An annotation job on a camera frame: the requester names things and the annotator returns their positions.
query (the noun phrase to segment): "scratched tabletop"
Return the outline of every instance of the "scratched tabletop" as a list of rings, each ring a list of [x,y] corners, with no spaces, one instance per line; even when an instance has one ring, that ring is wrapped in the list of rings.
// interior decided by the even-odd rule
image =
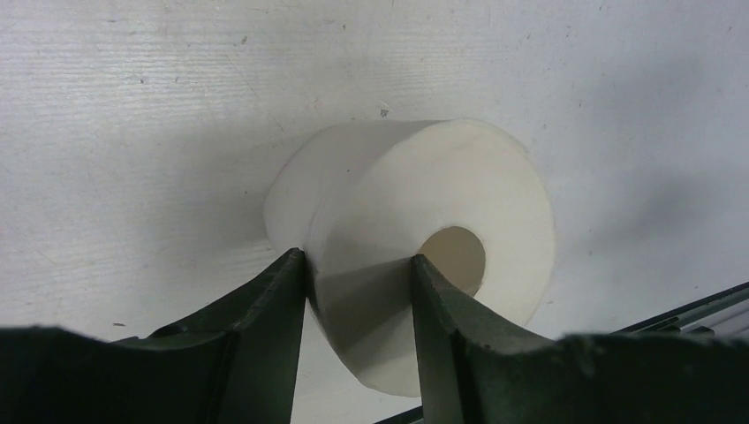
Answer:
[[[277,253],[263,197],[312,133],[475,117],[549,189],[529,328],[609,331],[749,280],[746,0],[3,0],[0,324],[140,336]],[[306,316],[295,423],[411,408]]]

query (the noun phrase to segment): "toilet paper roll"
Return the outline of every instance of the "toilet paper roll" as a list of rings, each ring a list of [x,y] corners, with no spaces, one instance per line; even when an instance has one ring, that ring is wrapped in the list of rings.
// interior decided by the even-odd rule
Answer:
[[[394,395],[420,394],[407,281],[414,254],[520,325],[554,260],[549,198],[525,150],[473,120],[320,132],[286,164],[264,215],[278,252],[305,250],[318,323],[341,361]]]

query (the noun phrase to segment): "white paper roll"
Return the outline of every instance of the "white paper roll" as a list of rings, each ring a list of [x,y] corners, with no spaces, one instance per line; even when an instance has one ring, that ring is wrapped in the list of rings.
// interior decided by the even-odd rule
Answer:
[[[525,150],[473,120],[329,128],[286,164],[264,215],[278,252],[305,250],[315,312],[341,361],[394,395],[420,394],[407,282],[414,254],[521,325],[554,261],[549,198]]]

